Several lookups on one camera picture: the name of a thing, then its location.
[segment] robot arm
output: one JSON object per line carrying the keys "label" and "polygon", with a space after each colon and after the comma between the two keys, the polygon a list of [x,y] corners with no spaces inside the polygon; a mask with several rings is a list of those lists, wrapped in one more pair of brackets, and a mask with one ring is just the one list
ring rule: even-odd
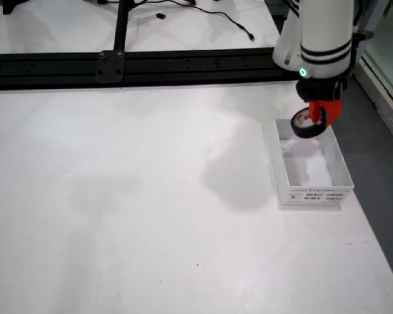
{"label": "robot arm", "polygon": [[309,107],[295,114],[291,126],[296,135],[309,138],[325,131],[342,111],[358,45],[371,34],[353,32],[359,17],[354,19],[354,0],[292,0],[291,7],[273,58],[300,72],[297,93]]}

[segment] white table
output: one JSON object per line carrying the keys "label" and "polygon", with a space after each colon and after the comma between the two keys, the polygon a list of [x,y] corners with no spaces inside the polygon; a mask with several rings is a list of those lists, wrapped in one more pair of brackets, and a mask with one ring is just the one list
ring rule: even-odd
{"label": "white table", "polygon": [[[234,1],[255,43],[143,7],[128,49],[274,44],[262,1]],[[99,51],[114,25],[109,8],[31,0],[0,15],[0,53]],[[278,206],[265,134],[303,106],[294,83],[0,92],[0,313],[393,313],[354,194],[341,211]]]}

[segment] black electrical tape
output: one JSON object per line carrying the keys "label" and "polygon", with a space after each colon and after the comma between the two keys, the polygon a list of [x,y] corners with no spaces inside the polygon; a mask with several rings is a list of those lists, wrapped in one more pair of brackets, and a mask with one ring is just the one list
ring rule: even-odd
{"label": "black electrical tape", "polygon": [[326,130],[326,110],[320,107],[320,119],[317,123],[312,123],[309,126],[303,126],[305,120],[309,117],[309,108],[301,109],[291,119],[291,127],[296,136],[302,139],[311,139],[316,137]]}

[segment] cable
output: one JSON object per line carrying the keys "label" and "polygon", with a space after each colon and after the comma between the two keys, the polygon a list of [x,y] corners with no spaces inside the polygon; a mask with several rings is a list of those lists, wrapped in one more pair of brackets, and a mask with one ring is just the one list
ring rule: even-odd
{"label": "cable", "polygon": [[354,18],[354,26],[357,26],[358,21],[360,20],[360,17],[362,15],[363,11],[364,11],[363,0],[359,0],[358,1],[358,12],[356,13],[355,18]]}
{"label": "cable", "polygon": [[[149,3],[163,3],[163,2],[172,2],[175,3],[176,5],[179,5],[181,7],[185,7],[185,8],[192,8],[192,9],[197,9],[201,12],[207,13],[207,14],[218,14],[218,15],[222,15],[224,17],[226,17],[226,19],[228,19],[230,22],[232,22],[235,26],[237,26],[238,28],[240,28],[242,31],[244,31],[246,34],[248,34],[248,37],[251,41],[255,41],[255,36],[253,36],[252,33],[250,33],[242,24],[239,24],[238,22],[234,21],[227,13],[218,11],[218,12],[212,12],[212,11],[207,11],[204,10],[200,7],[195,6],[194,4],[196,4],[197,2],[195,0],[185,0],[188,3],[191,3],[192,5],[184,5],[183,3],[179,3],[176,2],[174,0],[158,0],[158,1],[149,1],[149,0],[143,0],[142,2],[136,3],[134,5],[134,8],[139,7],[140,5],[144,5],[144,4],[149,4]],[[108,3],[119,3],[119,1],[108,1]]]}

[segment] white box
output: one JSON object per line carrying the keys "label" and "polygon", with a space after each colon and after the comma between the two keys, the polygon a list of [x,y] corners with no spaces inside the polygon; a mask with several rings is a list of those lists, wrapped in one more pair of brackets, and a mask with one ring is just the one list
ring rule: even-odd
{"label": "white box", "polygon": [[281,204],[340,205],[354,189],[331,127],[314,139],[300,139],[290,120],[277,119],[269,143]]}

